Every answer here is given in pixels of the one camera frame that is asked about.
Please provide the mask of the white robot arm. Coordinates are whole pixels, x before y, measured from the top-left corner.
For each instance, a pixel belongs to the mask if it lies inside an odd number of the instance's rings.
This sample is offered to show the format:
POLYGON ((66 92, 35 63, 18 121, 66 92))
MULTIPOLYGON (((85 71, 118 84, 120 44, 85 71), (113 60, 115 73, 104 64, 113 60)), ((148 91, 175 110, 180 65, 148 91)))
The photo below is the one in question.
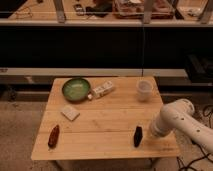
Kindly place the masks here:
POLYGON ((150 122, 150 132, 155 137, 165 137, 177 129, 213 154, 213 129, 193 118, 195 107, 188 99, 178 99, 164 104, 150 122))

